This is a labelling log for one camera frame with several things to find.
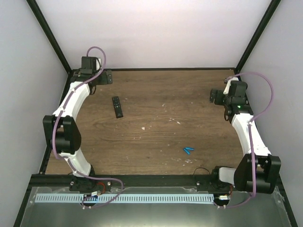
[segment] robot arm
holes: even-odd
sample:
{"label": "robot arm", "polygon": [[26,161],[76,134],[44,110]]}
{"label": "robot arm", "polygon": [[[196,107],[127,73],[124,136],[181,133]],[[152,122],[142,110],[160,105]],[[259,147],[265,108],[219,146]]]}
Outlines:
{"label": "robot arm", "polygon": [[[224,118],[235,128],[244,157],[236,169],[217,166],[213,172],[218,176],[218,181],[230,183],[238,191],[251,192],[252,163],[248,124],[254,115],[245,96],[247,84],[239,81],[238,78],[232,78],[226,82],[224,91],[211,90],[210,102],[224,106]],[[279,176],[280,158],[271,155],[264,145],[254,121],[251,123],[251,134],[255,153],[257,192],[272,193]]]}
{"label": "robot arm", "polygon": [[[94,73],[100,68],[100,65],[97,67],[96,62],[97,58],[95,57],[82,57],[81,69],[78,74],[75,74],[71,78],[69,91],[61,105],[53,115],[47,115],[43,119],[46,142],[48,146],[52,147],[54,122],[60,112],[64,110],[56,129],[55,144],[57,154],[61,157],[65,157],[66,161],[69,159],[69,162],[67,161],[67,163],[69,165],[72,164],[75,169],[84,175],[92,175],[93,169],[81,151],[81,135],[75,121],[84,100],[91,94],[94,86],[96,85],[96,81],[91,81],[88,84],[81,85],[77,89],[75,88],[82,84],[83,81],[94,76]],[[72,96],[68,102],[66,102],[71,93],[73,93]],[[73,172],[73,174],[78,177],[83,177],[77,172]]]}

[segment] wire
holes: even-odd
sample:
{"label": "wire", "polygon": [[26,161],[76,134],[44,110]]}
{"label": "wire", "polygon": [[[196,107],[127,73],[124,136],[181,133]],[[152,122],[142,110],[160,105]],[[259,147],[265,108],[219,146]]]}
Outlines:
{"label": "wire", "polygon": [[233,185],[231,184],[231,190],[229,192],[229,196],[232,197]]}
{"label": "wire", "polygon": [[211,174],[210,174],[210,171],[209,171],[208,169],[204,168],[204,167],[198,167],[197,169],[206,170],[206,171],[209,173],[209,175],[211,175]]}
{"label": "wire", "polygon": [[53,154],[55,155],[56,159],[66,159],[68,164],[70,165],[72,171],[74,174],[78,174],[80,176],[83,176],[85,178],[88,178],[88,179],[92,179],[92,180],[100,180],[100,181],[117,181],[121,184],[121,191],[115,196],[113,197],[111,200],[101,204],[101,205],[97,205],[97,206],[94,206],[94,208],[96,207],[102,207],[102,206],[105,206],[107,204],[109,204],[110,202],[112,202],[113,200],[115,200],[123,191],[123,188],[124,188],[124,185],[123,185],[123,182],[120,180],[120,179],[116,179],[116,178],[102,178],[102,177],[92,177],[92,176],[87,176],[81,172],[79,172],[72,164],[72,162],[70,161],[69,157],[65,156],[65,157],[59,157],[58,154],[57,154],[57,149],[56,149],[56,131],[57,131],[57,128],[58,128],[58,124],[59,124],[59,120],[69,102],[69,100],[71,99],[72,95],[76,92],[76,90],[78,88],[80,88],[82,85],[85,85],[87,83],[90,83],[91,81],[93,81],[94,79],[96,79],[99,75],[101,75],[101,73],[103,72],[105,66],[106,66],[106,55],[105,55],[105,52],[100,48],[100,47],[97,47],[97,46],[92,46],[90,47],[87,52],[86,52],[86,56],[89,55],[89,52],[92,50],[92,49],[98,49],[102,52],[103,56],[104,56],[104,62],[103,62],[103,66],[101,68],[101,70],[99,70],[97,72],[97,74],[95,76],[93,76],[92,78],[88,79],[88,80],[85,80],[83,81],[82,83],[78,84],[69,94],[68,96],[66,97],[66,100],[62,106],[63,110],[61,110],[57,116],[57,119],[55,120],[55,123],[54,123],[54,126],[53,126],[53,134],[52,134],[52,147],[53,147]]}
{"label": "wire", "polygon": [[[105,191],[106,191],[106,190],[105,190],[105,189],[106,189],[105,185],[104,185],[102,182],[98,182],[97,185],[102,185],[102,186],[103,186],[101,195],[104,194]],[[81,205],[82,207],[85,207],[84,202],[85,202],[86,200],[88,200],[89,198],[96,198],[96,197],[95,197],[95,196],[84,197],[80,205]]]}
{"label": "wire", "polygon": [[249,134],[249,138],[250,138],[250,150],[251,150],[252,194],[244,202],[241,202],[241,203],[239,203],[237,205],[233,205],[233,206],[227,206],[226,208],[239,207],[239,206],[247,203],[251,198],[254,198],[256,196],[256,193],[257,193],[256,167],[255,167],[255,150],[254,150],[254,144],[253,144],[253,140],[252,140],[251,126],[252,126],[252,122],[254,120],[256,120],[257,118],[259,118],[261,115],[263,115],[269,109],[269,107],[271,106],[272,101],[273,101],[274,96],[275,96],[274,88],[273,88],[273,85],[271,84],[271,82],[269,81],[269,79],[266,76],[264,76],[263,74],[258,73],[258,72],[243,72],[243,73],[238,73],[238,74],[236,74],[234,76],[228,77],[227,81],[230,80],[230,79],[232,79],[232,78],[234,78],[234,77],[244,76],[244,75],[251,75],[251,74],[260,76],[264,80],[266,80],[266,82],[268,83],[268,85],[270,87],[271,96],[270,96],[270,101],[269,101],[267,107],[262,112],[260,112],[259,114],[257,114],[256,116],[253,116],[249,120],[249,123],[248,123],[248,134]]}

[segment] black remote control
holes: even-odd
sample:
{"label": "black remote control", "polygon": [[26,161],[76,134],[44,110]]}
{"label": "black remote control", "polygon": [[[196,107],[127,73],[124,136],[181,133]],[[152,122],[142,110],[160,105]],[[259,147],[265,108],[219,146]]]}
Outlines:
{"label": "black remote control", "polygon": [[113,100],[113,104],[114,104],[116,118],[123,117],[123,113],[122,113],[119,97],[118,96],[112,97],[112,100]]}

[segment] blue object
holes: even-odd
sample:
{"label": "blue object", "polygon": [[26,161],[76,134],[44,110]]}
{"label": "blue object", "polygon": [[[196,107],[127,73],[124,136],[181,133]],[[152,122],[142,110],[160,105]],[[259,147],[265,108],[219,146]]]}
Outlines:
{"label": "blue object", "polygon": [[194,148],[189,148],[189,147],[186,147],[185,149],[186,150],[195,150]]}
{"label": "blue object", "polygon": [[185,148],[183,148],[183,150],[188,154],[190,155],[190,152],[188,150],[186,150]]}

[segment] cable tray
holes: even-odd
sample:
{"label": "cable tray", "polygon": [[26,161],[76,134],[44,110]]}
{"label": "cable tray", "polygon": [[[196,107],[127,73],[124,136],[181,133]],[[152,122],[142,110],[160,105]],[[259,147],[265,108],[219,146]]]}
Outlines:
{"label": "cable tray", "polygon": [[[84,203],[105,203],[115,194],[103,194],[97,198],[88,198]],[[35,202],[39,203],[81,203],[84,194],[52,194],[36,195]],[[193,203],[213,204],[213,194],[121,194],[112,203]]]}

